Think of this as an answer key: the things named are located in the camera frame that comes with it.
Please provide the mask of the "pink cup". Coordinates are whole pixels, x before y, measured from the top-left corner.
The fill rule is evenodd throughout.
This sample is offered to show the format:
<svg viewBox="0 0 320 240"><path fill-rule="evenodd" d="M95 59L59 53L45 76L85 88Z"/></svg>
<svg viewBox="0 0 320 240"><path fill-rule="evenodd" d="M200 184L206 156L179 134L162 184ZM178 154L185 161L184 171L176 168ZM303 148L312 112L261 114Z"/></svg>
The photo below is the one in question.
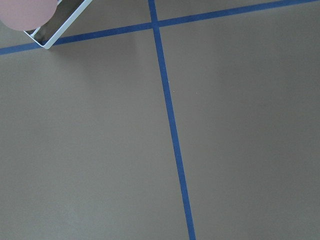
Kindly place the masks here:
<svg viewBox="0 0 320 240"><path fill-rule="evenodd" d="M56 0L2 0L0 21L13 30L33 30L47 23L57 7Z"/></svg>

